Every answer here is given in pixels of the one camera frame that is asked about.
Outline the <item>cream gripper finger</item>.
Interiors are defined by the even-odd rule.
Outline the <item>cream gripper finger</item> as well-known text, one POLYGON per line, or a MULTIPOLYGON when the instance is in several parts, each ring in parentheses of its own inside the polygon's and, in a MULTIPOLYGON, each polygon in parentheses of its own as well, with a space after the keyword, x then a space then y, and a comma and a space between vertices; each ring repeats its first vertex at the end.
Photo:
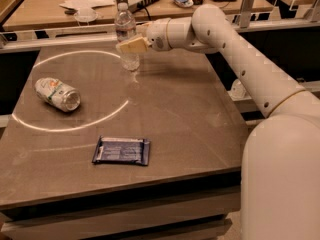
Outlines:
POLYGON ((134 37, 124 40, 116 45, 118 52, 122 54, 130 53, 144 53, 148 50, 150 42, 142 35, 135 35, 134 37))

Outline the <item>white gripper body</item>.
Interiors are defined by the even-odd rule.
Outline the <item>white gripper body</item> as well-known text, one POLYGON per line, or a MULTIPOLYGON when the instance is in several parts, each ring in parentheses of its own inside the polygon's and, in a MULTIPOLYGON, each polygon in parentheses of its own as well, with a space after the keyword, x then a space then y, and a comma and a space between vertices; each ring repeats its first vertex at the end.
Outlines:
POLYGON ((155 51, 169 51, 171 49, 167 37, 169 18, 149 21, 137 27, 139 36, 139 52, 146 52, 149 48, 155 51))

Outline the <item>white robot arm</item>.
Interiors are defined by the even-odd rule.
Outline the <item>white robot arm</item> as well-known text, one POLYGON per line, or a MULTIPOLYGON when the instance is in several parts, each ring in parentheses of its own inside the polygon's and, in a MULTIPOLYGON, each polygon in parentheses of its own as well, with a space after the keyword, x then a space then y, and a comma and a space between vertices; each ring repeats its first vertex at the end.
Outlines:
POLYGON ((249 135, 241 169, 242 240, 320 240, 320 99, 243 39, 214 5, 161 19, 118 44, 218 52, 265 119, 249 135))

